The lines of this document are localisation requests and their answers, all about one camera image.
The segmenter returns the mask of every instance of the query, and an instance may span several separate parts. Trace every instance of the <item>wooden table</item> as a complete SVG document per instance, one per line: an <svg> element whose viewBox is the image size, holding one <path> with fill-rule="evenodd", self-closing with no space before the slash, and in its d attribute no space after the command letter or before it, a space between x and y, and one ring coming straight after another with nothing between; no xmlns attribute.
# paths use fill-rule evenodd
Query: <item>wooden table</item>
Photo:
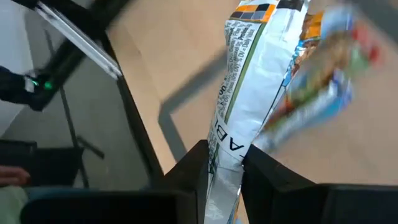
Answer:
<svg viewBox="0 0 398 224"><path fill-rule="evenodd" d="M109 32L165 173L181 149L206 139L225 74L223 24L238 2L137 0ZM331 1L312 3L315 12ZM398 103L393 93L398 55L394 44L374 29L372 33L384 49L384 65L356 80L353 104L327 124L296 134L274 154L310 180L398 185ZM192 80L208 83L196 90ZM174 124L182 143L165 136L159 124L162 113L172 121L165 131Z"/></svg>

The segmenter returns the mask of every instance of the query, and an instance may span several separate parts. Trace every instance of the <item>snack bag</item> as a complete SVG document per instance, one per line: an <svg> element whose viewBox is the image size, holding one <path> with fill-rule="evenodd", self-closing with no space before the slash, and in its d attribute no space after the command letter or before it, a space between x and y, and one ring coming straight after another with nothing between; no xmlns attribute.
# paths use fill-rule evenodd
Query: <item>snack bag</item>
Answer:
<svg viewBox="0 0 398 224"><path fill-rule="evenodd" d="M307 19L285 79L286 91L254 141L265 152L299 129L328 120L345 108L352 99L352 78L379 54L374 43L363 41L366 33L349 7Z"/></svg>
<svg viewBox="0 0 398 224"><path fill-rule="evenodd" d="M241 184L242 161L262 130L302 33L309 0L241 1L224 33L227 74L208 135L206 223L227 223Z"/></svg>

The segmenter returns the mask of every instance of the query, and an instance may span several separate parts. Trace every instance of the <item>white wall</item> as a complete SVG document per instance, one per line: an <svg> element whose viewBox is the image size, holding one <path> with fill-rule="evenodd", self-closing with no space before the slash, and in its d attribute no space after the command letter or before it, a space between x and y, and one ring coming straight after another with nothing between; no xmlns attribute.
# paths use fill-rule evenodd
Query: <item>white wall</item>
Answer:
<svg viewBox="0 0 398 224"><path fill-rule="evenodd" d="M15 73L33 69L24 22L26 10L11 0L0 0L0 65ZM22 108L0 101L0 136Z"/></svg>

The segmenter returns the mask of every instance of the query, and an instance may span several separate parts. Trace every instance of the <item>black object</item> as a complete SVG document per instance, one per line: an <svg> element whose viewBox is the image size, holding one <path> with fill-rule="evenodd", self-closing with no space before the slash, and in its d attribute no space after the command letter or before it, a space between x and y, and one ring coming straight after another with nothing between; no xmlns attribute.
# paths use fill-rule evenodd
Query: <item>black object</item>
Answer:
<svg viewBox="0 0 398 224"><path fill-rule="evenodd" d="M0 140L0 165L17 166L30 174L29 186L73 186L81 171L85 188L88 177L81 156L85 149L100 158L104 154L82 137L77 147L37 148L36 142Z"/></svg>
<svg viewBox="0 0 398 224"><path fill-rule="evenodd" d="M314 184L254 146L242 194L250 224L398 222L398 187Z"/></svg>
<svg viewBox="0 0 398 224"><path fill-rule="evenodd" d="M25 6L29 9L34 9L39 2L39 0L12 0L15 3L20 4L21 6Z"/></svg>
<svg viewBox="0 0 398 224"><path fill-rule="evenodd" d="M208 145L200 141L159 182L141 192L75 192L29 202L21 223L203 223Z"/></svg>
<svg viewBox="0 0 398 224"><path fill-rule="evenodd" d="M0 66L0 100L30 105L32 93L25 90L25 78Z"/></svg>

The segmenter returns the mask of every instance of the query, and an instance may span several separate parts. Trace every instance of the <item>floor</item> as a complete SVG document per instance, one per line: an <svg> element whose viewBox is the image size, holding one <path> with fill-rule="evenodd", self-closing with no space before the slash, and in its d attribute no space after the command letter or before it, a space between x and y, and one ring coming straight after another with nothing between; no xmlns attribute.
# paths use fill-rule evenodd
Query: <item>floor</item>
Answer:
<svg viewBox="0 0 398 224"><path fill-rule="evenodd" d="M334 2L312 0L310 12ZM214 115L225 69L214 64L225 56L223 25L239 0L219 3L137 0L126 8L110 32L165 172L174 166L181 151L206 138ZM369 69L355 81L355 99L347 110L324 125L296 134L273 155L315 182L398 184L397 105L391 103L396 102L392 90L397 81L397 47L377 27L368 25L370 35L379 41L385 54L383 65ZM206 77L208 83L201 89L186 91L198 77ZM178 108L166 111L170 112L170 127L177 130L170 137L159 118L166 103L178 93L184 93L178 97Z"/></svg>
<svg viewBox="0 0 398 224"><path fill-rule="evenodd" d="M32 58L34 65L39 67L50 57L42 31L49 32L55 48L62 41L62 36L37 15L27 14L26 18ZM64 89L76 134L105 153L103 161L90 151L85 151L83 155L90 187L137 190L147 185L148 176L129 130L115 81L86 58ZM57 93L42 113L24 108L2 138L37 141L39 147L72 146L60 94ZM76 186L80 185L78 176Z"/></svg>

